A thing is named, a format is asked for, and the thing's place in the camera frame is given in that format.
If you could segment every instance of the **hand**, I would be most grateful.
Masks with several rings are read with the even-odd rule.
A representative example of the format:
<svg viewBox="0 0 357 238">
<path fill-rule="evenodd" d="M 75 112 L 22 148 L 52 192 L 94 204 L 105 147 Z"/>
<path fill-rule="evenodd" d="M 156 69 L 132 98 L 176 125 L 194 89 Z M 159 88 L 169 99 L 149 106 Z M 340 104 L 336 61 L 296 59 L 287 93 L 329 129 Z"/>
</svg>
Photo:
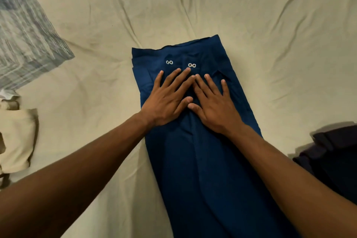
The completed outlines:
<svg viewBox="0 0 357 238">
<path fill-rule="evenodd" d="M 205 74 L 205 78 L 209 87 L 198 74 L 196 74 L 196 80 L 199 86 L 196 83 L 193 84 L 194 92 L 201 103 L 201 107 L 190 103 L 188 108 L 199 116 L 205 126 L 216 133 L 227 136 L 230 130 L 244 123 L 234 107 L 225 80 L 221 81 L 222 95 L 208 74 Z"/>
<path fill-rule="evenodd" d="M 186 68 L 176 77 L 180 71 L 180 68 L 173 71 L 165 79 L 161 87 L 160 82 L 163 77 L 163 71 L 160 71 L 157 75 L 151 94 L 140 111 L 151 127 L 164 125 L 176 119 L 187 105 L 193 101 L 192 97 L 186 97 L 185 99 L 182 99 L 182 97 L 194 83 L 194 75 L 184 82 L 191 69 Z"/>
</svg>

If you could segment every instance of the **cream cloth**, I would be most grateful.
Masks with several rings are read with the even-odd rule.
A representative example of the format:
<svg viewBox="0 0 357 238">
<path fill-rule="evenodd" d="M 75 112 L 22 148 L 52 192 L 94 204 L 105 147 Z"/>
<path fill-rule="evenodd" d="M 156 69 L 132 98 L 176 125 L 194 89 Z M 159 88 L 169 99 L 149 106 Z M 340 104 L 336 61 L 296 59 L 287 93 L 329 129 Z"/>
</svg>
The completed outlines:
<svg viewBox="0 0 357 238">
<path fill-rule="evenodd" d="M 5 146 L 0 154 L 0 174 L 30 166 L 35 129 L 35 119 L 29 110 L 0 110 L 0 133 Z"/>
</svg>

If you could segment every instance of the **right hand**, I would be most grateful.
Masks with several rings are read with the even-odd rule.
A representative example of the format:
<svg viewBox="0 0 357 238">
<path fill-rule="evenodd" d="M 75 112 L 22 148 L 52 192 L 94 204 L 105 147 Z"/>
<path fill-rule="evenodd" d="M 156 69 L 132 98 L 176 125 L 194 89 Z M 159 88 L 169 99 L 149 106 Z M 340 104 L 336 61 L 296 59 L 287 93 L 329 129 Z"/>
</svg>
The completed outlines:
<svg viewBox="0 0 357 238">
<path fill-rule="evenodd" d="M 187 107 L 196 113 L 202 123 L 216 133 L 228 135 L 230 131 L 244 125 L 242 119 L 236 110 L 231 97 L 227 83 L 222 79 L 223 95 L 218 90 L 212 78 L 205 74 L 209 86 L 202 78 L 196 74 L 196 82 L 193 83 L 201 107 L 190 103 Z"/>
</svg>

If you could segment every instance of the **bed sheet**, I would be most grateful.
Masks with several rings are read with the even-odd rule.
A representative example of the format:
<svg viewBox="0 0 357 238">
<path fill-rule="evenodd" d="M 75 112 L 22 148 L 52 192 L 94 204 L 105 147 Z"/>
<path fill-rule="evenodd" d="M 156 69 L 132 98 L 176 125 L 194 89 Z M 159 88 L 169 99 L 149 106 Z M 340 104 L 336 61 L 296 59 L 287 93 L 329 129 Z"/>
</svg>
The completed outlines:
<svg viewBox="0 0 357 238">
<path fill-rule="evenodd" d="M 37 0 L 74 58 L 20 87 L 43 168 L 140 110 L 131 48 L 219 34 L 263 137 L 288 155 L 357 121 L 357 0 Z M 144 141 L 63 237 L 172 237 Z"/>
</svg>

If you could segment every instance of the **finger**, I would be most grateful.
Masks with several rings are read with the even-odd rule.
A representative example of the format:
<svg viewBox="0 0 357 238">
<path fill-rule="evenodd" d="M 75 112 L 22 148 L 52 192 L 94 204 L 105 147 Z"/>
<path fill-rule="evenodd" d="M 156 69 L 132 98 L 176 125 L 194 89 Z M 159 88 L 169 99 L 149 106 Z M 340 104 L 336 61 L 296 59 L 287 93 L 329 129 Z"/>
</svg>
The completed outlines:
<svg viewBox="0 0 357 238">
<path fill-rule="evenodd" d="M 175 112 L 173 113 L 173 115 L 175 117 L 178 117 L 181 112 L 190 104 L 193 102 L 193 98 L 192 97 L 186 97 L 185 99 L 182 99 L 180 104 L 177 106 Z"/>
<path fill-rule="evenodd" d="M 163 77 L 163 71 L 161 70 L 158 73 L 157 77 L 155 78 L 154 87 L 152 88 L 153 91 L 160 87 L 160 82 L 161 82 L 162 77 Z"/>
<path fill-rule="evenodd" d="M 170 87 L 175 91 L 177 89 L 177 87 L 180 86 L 182 84 L 182 82 L 186 79 L 186 77 L 189 75 L 190 71 L 191 71 L 190 67 L 187 67 L 186 69 L 184 69 L 184 71 L 178 77 L 175 78 L 175 80 L 170 85 Z"/>
<path fill-rule="evenodd" d="M 205 103 L 205 101 L 207 100 L 206 95 L 203 93 L 203 91 L 200 89 L 200 87 L 196 84 L 196 82 L 194 82 L 193 84 L 194 87 L 194 92 L 197 95 L 197 98 L 199 99 L 201 105 Z"/>
<path fill-rule="evenodd" d="M 207 97 L 213 95 L 211 89 L 206 85 L 205 82 L 203 82 L 203 79 L 200 77 L 199 74 L 196 74 L 196 80 L 197 80 L 197 82 L 198 82 L 198 84 L 199 84 L 201 90 L 203 90 L 203 92 L 205 93 L 205 95 L 206 95 Z"/>
<path fill-rule="evenodd" d="M 181 69 L 180 69 L 180 68 L 177 68 L 177 69 L 174 70 L 172 73 L 170 73 L 170 74 L 168 75 L 168 77 L 165 79 L 165 81 L 164 81 L 162 87 L 163 87 L 163 88 L 166 88 L 166 87 L 170 86 L 172 80 L 176 77 L 176 75 L 179 74 L 180 71 L 181 71 Z"/>
<path fill-rule="evenodd" d="M 191 75 L 185 82 L 182 83 L 181 87 L 175 92 L 177 96 L 182 98 L 185 92 L 189 89 L 190 86 L 194 83 L 194 75 Z"/>
<path fill-rule="evenodd" d="M 187 107 L 190 110 L 192 110 L 194 113 L 196 113 L 197 116 L 199 116 L 201 121 L 206 120 L 205 113 L 203 112 L 203 109 L 199 105 L 196 105 L 194 103 L 190 103 Z"/>
<path fill-rule="evenodd" d="M 217 88 L 216 84 L 213 82 L 212 78 L 208 73 L 205 74 L 205 79 L 207 80 L 208 86 L 215 95 L 221 95 L 220 90 Z"/>
<path fill-rule="evenodd" d="M 224 79 L 222 79 L 221 84 L 222 84 L 223 96 L 229 97 L 229 88 L 228 88 L 227 82 Z"/>
</svg>

